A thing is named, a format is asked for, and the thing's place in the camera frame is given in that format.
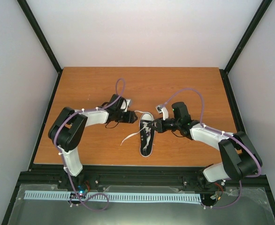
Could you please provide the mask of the black aluminium frame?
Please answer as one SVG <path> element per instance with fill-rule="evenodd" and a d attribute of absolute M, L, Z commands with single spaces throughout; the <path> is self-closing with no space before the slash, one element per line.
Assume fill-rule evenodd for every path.
<path fill-rule="evenodd" d="M 219 71 L 237 131 L 244 131 L 245 127 L 242 122 L 242 117 L 238 109 L 231 83 L 229 81 L 229 72 L 233 68 L 235 62 L 237 61 L 238 57 L 240 56 L 241 52 L 243 51 L 244 47 L 246 46 L 247 42 L 249 41 L 250 37 L 252 36 L 253 32 L 255 31 L 256 27 L 258 26 L 259 22 L 263 18 L 271 3 L 272 0 L 264 0 L 261 2 L 226 67 Z M 31 27 L 33 28 L 37 38 L 42 44 L 45 52 L 48 55 L 48 58 L 53 64 L 58 75 L 38 135 L 38 139 L 35 144 L 28 170 L 25 172 L 21 172 L 19 175 L 10 203 L 2 221 L 2 224 L 4 225 L 7 225 L 8 223 L 13 221 L 13 212 L 16 210 L 17 203 L 19 202 L 17 199 L 17 194 L 19 193 L 22 184 L 57 185 L 59 183 L 58 178 L 61 177 L 63 182 L 61 187 L 70 187 L 70 183 L 69 181 L 67 181 L 65 173 L 62 172 L 61 165 L 35 164 L 33 162 L 41 141 L 42 133 L 44 132 L 46 126 L 46 121 L 48 119 L 55 94 L 61 80 L 63 69 L 59 65 L 58 60 L 56 59 L 28 2 L 25 0 L 20 0 L 18 1 L 18 4 L 22 9 L 24 15 L 26 16 L 28 22 L 30 23 Z M 179 183 L 179 180 L 177 180 L 175 177 L 183 178 L 183 180 L 186 181 L 188 178 L 193 178 L 196 176 L 196 167 L 85 165 L 83 166 L 83 170 L 86 173 L 91 172 L 92 180 L 96 180 L 97 177 L 100 177 L 101 182 L 110 181 L 112 182 L 112 184 L 115 184 L 117 186 L 125 186 L 126 184 L 140 186 L 149 186 L 151 184 L 171 184 L 172 186 L 174 186 Z"/>

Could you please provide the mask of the small electronics board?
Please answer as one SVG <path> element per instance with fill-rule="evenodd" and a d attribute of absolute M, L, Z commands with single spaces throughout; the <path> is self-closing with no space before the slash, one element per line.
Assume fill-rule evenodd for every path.
<path fill-rule="evenodd" d="M 79 195 L 81 200 L 86 200 L 87 199 L 87 195 L 90 192 L 90 185 L 89 185 L 89 181 L 84 181 L 84 184 L 81 186 L 78 186 L 79 190 L 77 192 L 77 194 Z M 71 193 L 70 195 L 70 201 L 71 200 L 78 200 L 78 198 L 76 197 L 76 194 Z"/>

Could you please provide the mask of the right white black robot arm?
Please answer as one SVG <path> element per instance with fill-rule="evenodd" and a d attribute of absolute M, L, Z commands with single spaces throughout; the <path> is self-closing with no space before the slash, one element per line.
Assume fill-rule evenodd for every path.
<path fill-rule="evenodd" d="M 157 106 L 163 117 L 151 121 L 149 127 L 157 133 L 179 131 L 181 137 L 202 142 L 220 152 L 221 163 L 209 165 L 197 175 L 202 189 L 216 181 L 239 181 L 260 174 L 262 160 L 245 132 L 226 133 L 193 120 L 184 102 L 172 104 L 172 110 L 174 117 L 169 118 L 167 109 Z"/>

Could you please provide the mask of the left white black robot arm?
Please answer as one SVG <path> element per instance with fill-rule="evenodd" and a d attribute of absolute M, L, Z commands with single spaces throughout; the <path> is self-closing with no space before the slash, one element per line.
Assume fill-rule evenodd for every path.
<path fill-rule="evenodd" d="M 81 188 L 85 177 L 80 174 L 83 165 L 78 154 L 78 145 L 84 129 L 97 124 L 134 123 L 138 117 L 134 111 L 128 110 L 132 104 L 131 99 L 113 94 L 109 102 L 93 109 L 74 110 L 64 107 L 51 126 L 48 137 L 58 148 L 62 157 L 64 170 L 69 173 L 69 184 L 73 188 Z"/>

